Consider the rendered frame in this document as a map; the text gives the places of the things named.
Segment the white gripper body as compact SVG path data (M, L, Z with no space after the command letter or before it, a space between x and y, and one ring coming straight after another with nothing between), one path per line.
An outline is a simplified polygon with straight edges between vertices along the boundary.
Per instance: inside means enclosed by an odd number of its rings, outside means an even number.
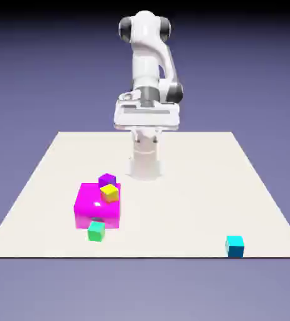
M177 130L180 125L180 106L177 103L153 102L142 107L139 100L118 100L115 105L114 127L120 130L154 128Z

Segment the small purple cube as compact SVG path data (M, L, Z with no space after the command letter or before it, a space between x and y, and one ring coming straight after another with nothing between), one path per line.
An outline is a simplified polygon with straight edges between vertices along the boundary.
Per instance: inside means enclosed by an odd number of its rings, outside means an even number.
M113 185L113 186L116 186L117 185L117 182L116 182L116 176L115 175L112 175L112 174L109 174L109 173L105 173L105 174L102 174L101 176L99 176L98 178L98 185L99 187L104 187L106 185Z

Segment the large magenta box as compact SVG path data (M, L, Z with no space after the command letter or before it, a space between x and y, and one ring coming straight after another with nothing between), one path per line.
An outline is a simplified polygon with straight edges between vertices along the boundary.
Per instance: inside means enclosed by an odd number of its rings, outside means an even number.
M73 210L77 229L87 229L92 220L104 222L105 229L119 228L120 201L105 202L97 183L81 183Z

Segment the small green cube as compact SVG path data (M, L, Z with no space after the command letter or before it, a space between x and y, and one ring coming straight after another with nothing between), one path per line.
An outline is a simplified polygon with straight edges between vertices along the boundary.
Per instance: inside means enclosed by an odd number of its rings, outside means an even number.
M105 223L92 221L87 230L89 241L101 242L105 235Z

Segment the small cyan cube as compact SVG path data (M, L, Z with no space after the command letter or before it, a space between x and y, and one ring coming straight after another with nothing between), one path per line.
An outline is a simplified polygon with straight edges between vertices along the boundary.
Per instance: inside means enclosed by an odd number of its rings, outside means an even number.
M243 237L239 235L227 236L225 248L229 258L242 258L245 249Z

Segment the small yellow cube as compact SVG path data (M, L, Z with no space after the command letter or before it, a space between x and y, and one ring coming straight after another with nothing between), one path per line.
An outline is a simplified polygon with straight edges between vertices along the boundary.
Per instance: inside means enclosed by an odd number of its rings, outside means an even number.
M119 200L119 189L113 184L104 185L100 188L101 198L107 203Z

